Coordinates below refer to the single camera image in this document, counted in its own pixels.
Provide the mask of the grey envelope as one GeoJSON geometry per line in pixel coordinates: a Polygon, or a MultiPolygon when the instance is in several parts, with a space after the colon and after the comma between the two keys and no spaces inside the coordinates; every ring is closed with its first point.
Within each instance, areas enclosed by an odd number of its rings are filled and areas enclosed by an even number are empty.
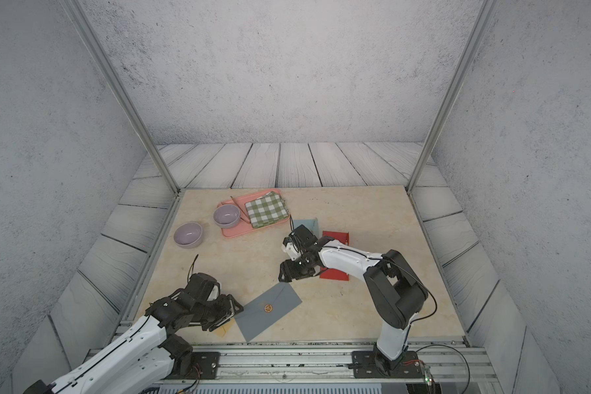
{"type": "Polygon", "coordinates": [[[251,342],[301,303],[290,283],[279,282],[245,305],[235,316],[236,324],[245,341],[251,342]]]}

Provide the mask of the red envelope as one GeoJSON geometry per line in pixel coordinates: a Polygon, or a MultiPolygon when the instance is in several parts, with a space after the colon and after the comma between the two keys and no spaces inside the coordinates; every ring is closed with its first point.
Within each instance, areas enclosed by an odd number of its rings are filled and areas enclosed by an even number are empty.
{"type": "MultiPolygon", "coordinates": [[[[329,236],[342,244],[348,246],[350,244],[350,235],[347,232],[338,231],[323,231],[323,236],[329,236]]],[[[320,274],[321,279],[335,280],[335,281],[349,281],[349,275],[337,269],[322,269],[320,274]]]]}

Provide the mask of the light blue envelope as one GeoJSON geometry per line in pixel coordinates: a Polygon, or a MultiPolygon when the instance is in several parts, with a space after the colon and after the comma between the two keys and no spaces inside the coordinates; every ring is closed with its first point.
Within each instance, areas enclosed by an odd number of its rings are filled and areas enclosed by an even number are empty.
{"type": "Polygon", "coordinates": [[[318,219],[295,219],[293,221],[293,227],[298,228],[299,226],[305,226],[315,237],[320,238],[321,233],[318,226],[318,219]]]}

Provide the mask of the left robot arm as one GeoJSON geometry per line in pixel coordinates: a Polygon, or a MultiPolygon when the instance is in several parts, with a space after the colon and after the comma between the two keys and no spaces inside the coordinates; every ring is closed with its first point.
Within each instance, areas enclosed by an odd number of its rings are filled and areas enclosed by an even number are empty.
{"type": "Polygon", "coordinates": [[[172,375],[198,383],[214,362],[193,355],[177,332],[212,332],[244,310],[233,295],[221,292],[214,277],[198,273],[152,303],[135,324],[94,357],[51,383],[38,380],[26,393],[138,393],[172,375]]]}

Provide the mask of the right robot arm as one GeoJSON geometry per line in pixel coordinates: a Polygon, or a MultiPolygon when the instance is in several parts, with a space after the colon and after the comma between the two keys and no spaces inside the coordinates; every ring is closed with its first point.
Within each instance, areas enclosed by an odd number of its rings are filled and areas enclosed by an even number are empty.
{"type": "Polygon", "coordinates": [[[303,225],[283,239],[282,250],[289,258],[280,264],[279,282],[316,277],[329,269],[364,282],[383,321],[376,360],[389,369],[401,362],[412,324],[431,293],[400,252],[360,251],[330,236],[318,238],[303,225]]]}

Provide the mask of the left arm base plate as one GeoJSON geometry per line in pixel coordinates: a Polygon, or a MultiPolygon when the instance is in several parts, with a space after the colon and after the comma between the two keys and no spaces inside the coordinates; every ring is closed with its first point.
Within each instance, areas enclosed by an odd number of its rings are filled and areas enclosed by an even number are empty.
{"type": "Polygon", "coordinates": [[[188,376],[192,380],[215,380],[217,378],[220,352],[193,352],[190,358],[188,376]]]}

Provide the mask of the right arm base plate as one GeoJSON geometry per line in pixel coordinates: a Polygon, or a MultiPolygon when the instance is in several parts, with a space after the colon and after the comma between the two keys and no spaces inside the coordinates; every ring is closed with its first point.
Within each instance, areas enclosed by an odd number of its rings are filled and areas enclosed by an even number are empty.
{"type": "Polygon", "coordinates": [[[353,351],[351,364],[356,379],[423,379],[424,367],[416,352],[406,351],[391,361],[383,353],[375,351],[353,351]]]}

